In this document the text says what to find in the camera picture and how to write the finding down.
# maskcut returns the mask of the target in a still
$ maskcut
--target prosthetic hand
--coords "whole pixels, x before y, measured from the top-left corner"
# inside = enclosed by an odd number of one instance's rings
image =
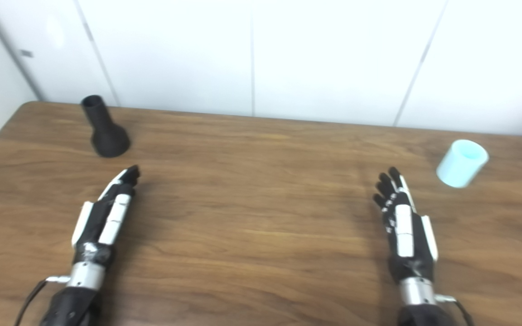
[[[437,302],[455,303],[467,324],[474,325],[455,298],[435,295],[434,266],[439,254],[430,219],[416,212],[408,185],[398,170],[390,168],[389,175],[380,174],[376,186],[381,195],[375,194],[373,199],[382,210],[390,243],[388,266],[394,282],[400,287],[404,303],[398,325],[453,326],[452,318]]]
[[[46,283],[66,283],[56,293],[40,326],[95,326],[100,315],[100,287],[114,260],[114,241],[135,194],[140,173],[134,165],[108,184],[97,202],[85,202],[79,215],[72,247],[75,250],[70,276],[50,276],[38,283],[20,310],[21,322],[27,305]]]

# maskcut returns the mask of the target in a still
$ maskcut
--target cylindrical cup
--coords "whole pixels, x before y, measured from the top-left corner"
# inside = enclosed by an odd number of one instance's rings
[[[459,139],[452,143],[436,175],[448,186],[464,188],[487,163],[487,151],[475,142]]]

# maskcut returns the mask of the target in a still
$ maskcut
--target wood grain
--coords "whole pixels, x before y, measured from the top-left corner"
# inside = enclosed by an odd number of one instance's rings
[[[69,271],[81,204],[132,164],[142,176],[104,291],[106,326],[394,326],[400,302],[370,200],[391,165],[433,220],[437,289],[479,326],[522,325],[522,137],[112,115],[133,141],[112,159],[93,153],[76,105],[27,103],[0,132],[0,326],[37,281]],[[466,189],[435,176],[459,138],[491,155]],[[58,289],[44,289],[24,326]]]

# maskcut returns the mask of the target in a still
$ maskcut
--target black robotic finger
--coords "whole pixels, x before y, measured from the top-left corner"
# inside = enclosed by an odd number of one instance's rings
[[[373,200],[376,202],[378,206],[380,206],[380,208],[384,208],[386,206],[386,200],[379,194],[375,194],[373,196]]]
[[[380,194],[382,194],[386,199],[389,199],[390,196],[394,193],[392,188],[388,188],[382,182],[378,182],[376,184],[376,188],[379,190]]]
[[[394,180],[394,183],[396,184],[396,187],[397,188],[400,188],[400,187],[403,187],[404,185],[402,184],[402,178],[400,178],[401,174],[400,172],[398,171],[397,168],[395,167],[391,167],[389,170],[388,170],[388,173],[390,174],[390,176],[392,177],[392,179]]]
[[[390,179],[390,177],[385,174],[385,173],[380,173],[380,181],[384,184],[384,186],[386,186],[386,188],[390,189],[392,192],[396,192],[396,188],[394,187],[394,184],[392,183],[392,179]]]

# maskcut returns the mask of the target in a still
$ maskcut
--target panel seam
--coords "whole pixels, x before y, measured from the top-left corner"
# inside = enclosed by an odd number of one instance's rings
[[[412,75],[412,79],[410,80],[410,84],[408,85],[408,88],[406,89],[406,94],[404,95],[404,99],[402,99],[402,103],[400,103],[400,108],[398,109],[398,113],[396,114],[396,117],[394,118],[394,123],[392,124],[392,126],[394,126],[394,127],[398,126],[398,123],[400,122],[400,118],[402,117],[402,113],[404,113],[404,109],[406,108],[406,105],[408,104],[408,100],[410,99],[410,94],[412,93],[412,89],[414,88],[416,79],[418,79],[418,74],[420,73],[422,64],[426,60],[426,55],[428,54],[428,52],[430,50],[430,46],[432,45],[432,42],[435,39],[436,31],[439,29],[439,25],[442,21],[442,18],[444,16],[444,12],[446,11],[447,5],[448,5],[448,0],[446,0],[444,2],[444,6],[443,6],[442,10],[440,11],[439,17],[436,20],[436,23],[432,29],[432,32],[430,33],[430,37],[428,38],[426,47],[424,48],[424,51],[422,52],[422,56],[420,56],[420,61],[418,62],[418,66],[416,67],[416,70],[414,71],[414,75]]]

